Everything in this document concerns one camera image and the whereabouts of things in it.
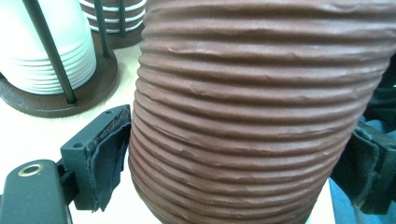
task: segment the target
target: blue object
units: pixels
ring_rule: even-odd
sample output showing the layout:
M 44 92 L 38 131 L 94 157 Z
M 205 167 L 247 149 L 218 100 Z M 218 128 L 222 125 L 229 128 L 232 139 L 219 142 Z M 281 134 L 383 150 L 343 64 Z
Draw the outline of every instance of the blue object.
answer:
M 352 205 L 345 193 L 329 179 L 330 191 L 332 195 L 332 209 L 336 224 L 395 224 L 396 223 L 396 203 L 392 203 L 388 213 L 381 215 L 366 215 Z
M 391 133 L 387 133 L 387 136 L 389 136 L 389 137 L 391 137 L 393 139 L 396 139 L 396 131 L 393 131 Z
M 388 132 L 392 131 L 392 129 L 388 126 L 387 123 L 385 123 L 379 119 L 373 119 L 370 121 L 366 121 L 366 124 L 381 133 L 388 133 Z

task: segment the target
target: white table surface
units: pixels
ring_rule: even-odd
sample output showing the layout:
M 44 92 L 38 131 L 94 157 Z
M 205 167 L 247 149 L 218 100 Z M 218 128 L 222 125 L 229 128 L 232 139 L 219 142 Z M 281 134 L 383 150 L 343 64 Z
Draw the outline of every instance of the white table surface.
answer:
M 118 105 L 132 105 L 136 70 L 139 66 L 137 58 L 141 52 L 137 45 L 116 49 L 115 54 L 119 62 L 119 81 L 116 87 L 101 104 L 84 113 L 67 118 L 44 119 L 23 114 L 0 100 L 0 194 L 7 175 L 14 168 L 28 161 L 58 161 L 61 158 L 60 147 L 101 112 Z M 75 224 L 160 223 L 134 190 L 127 163 L 125 168 L 120 185 L 113 192 L 105 212 L 77 211 L 73 203 L 70 204 Z M 335 223 L 328 182 L 323 187 L 308 222 Z

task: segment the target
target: dark metal stand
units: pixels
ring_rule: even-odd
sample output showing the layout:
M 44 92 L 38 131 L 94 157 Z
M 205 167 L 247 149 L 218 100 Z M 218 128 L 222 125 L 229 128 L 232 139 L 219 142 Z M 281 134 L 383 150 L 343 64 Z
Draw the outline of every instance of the dark metal stand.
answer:
M 21 91 L 12 86 L 3 76 L 0 76 L 1 98 L 7 104 L 23 113 L 46 118 L 75 115 L 104 100 L 117 82 L 118 64 L 114 53 L 109 50 L 101 1 L 95 0 L 95 5 L 98 6 L 97 18 L 100 24 L 100 41 L 102 43 L 103 56 L 96 53 L 97 66 L 91 79 L 74 91 L 70 86 L 63 63 L 37 0 L 23 0 L 23 3 L 31 16 L 55 73 L 64 89 L 66 101 L 62 94 L 38 95 Z
M 125 0 L 119 0 L 119 11 L 120 11 L 120 36 L 125 37 Z

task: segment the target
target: round hole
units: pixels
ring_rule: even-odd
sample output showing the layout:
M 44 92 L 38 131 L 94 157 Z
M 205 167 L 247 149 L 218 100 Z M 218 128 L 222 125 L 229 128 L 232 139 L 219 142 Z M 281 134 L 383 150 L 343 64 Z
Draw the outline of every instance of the round hole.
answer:
M 82 147 L 82 143 L 75 143 L 75 144 L 73 145 L 73 147 L 74 147 L 74 148 L 80 148 L 80 147 Z
M 35 175 L 38 174 L 38 172 L 40 172 L 43 169 L 43 165 L 41 164 L 33 164 L 33 165 L 29 165 L 24 167 L 23 169 L 21 169 L 18 172 L 19 176 L 22 177 L 26 177 L 26 176 L 30 176 L 30 175 Z

